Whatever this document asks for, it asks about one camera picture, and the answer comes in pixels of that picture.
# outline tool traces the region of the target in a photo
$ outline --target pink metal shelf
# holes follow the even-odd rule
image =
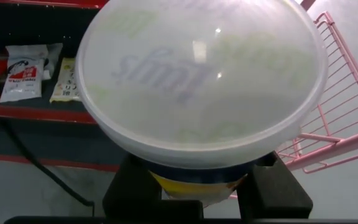
[[[61,6],[76,8],[102,8],[108,0],[0,0],[0,3],[8,4],[33,4],[41,6]]]
[[[358,159],[358,64],[328,12],[314,23],[328,51],[327,85],[304,133],[277,149],[289,169],[306,173]]]

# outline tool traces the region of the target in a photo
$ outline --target food packet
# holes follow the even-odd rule
[[[45,61],[44,66],[44,75],[42,80],[49,80],[52,78],[53,74],[55,73],[55,68],[57,66],[57,62],[59,61],[59,55],[62,51],[63,44],[49,44],[47,45],[48,48],[48,57]]]
[[[53,101],[81,101],[80,93],[74,80],[74,58],[63,58],[59,78],[49,102]]]
[[[7,79],[0,102],[41,97],[46,45],[7,46]]]

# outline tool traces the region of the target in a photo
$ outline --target plastic container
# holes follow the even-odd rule
[[[86,109],[114,142],[174,197],[218,184],[210,203],[300,133],[327,66],[294,1],[112,0],[88,27],[75,70]]]

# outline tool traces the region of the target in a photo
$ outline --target shelf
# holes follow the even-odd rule
[[[100,9],[108,0],[0,0],[0,3],[6,4],[32,4],[41,6],[59,6]]]
[[[59,69],[51,80],[42,82],[42,97],[0,104],[0,117],[41,121],[59,121],[80,124],[96,124],[81,102],[53,102],[49,99],[55,88]]]

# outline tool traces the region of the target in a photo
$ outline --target yellow label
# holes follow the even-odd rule
[[[169,194],[219,194],[222,191],[228,190],[232,192],[243,180],[243,178],[241,178],[231,183],[196,184],[168,180],[152,172],[150,173]]]

